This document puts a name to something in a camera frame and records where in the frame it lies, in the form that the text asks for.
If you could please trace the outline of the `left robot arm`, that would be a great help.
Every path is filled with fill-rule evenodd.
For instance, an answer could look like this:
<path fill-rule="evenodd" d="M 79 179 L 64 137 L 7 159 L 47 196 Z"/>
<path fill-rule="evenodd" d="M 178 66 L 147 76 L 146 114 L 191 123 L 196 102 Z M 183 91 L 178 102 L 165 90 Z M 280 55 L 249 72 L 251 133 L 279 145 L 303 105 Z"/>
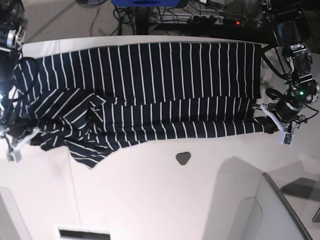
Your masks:
<path fill-rule="evenodd" d="M 301 0 L 262 0 L 260 4 L 275 39 L 274 45 L 262 49 L 261 56 L 288 88 L 285 93 L 267 88 L 265 94 L 273 102 L 257 104 L 255 108 L 266 114 L 265 132 L 279 132 L 279 142 L 292 145 L 295 130 L 309 121 L 308 117 L 300 114 L 301 110 L 309 108 L 320 96 L 320 85 L 311 73 L 313 59 L 304 45 L 310 37 L 310 30 Z M 287 64 L 288 72 L 278 72 L 265 55 L 277 47 L 282 47 L 282 60 Z"/>

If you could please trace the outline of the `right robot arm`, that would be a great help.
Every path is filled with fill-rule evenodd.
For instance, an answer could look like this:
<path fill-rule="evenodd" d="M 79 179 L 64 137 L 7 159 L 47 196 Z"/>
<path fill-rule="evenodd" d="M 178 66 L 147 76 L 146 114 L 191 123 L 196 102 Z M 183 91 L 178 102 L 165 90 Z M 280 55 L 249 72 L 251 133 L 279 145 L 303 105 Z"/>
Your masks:
<path fill-rule="evenodd" d="M 29 120 L 24 120 L 15 111 L 14 103 L 22 103 L 34 89 L 38 73 L 38 62 L 23 56 L 25 34 L 28 21 L 21 0 L 2 0 L 0 2 L 0 138 L 4 140 L 5 155 L 9 162 L 18 163 L 21 159 L 20 149 L 28 144 L 39 132 L 31 127 Z M 27 63 L 34 63 L 31 82 L 18 97 L 10 97 L 10 91 L 18 90 L 18 81 L 14 79 L 15 70 L 24 68 Z"/>

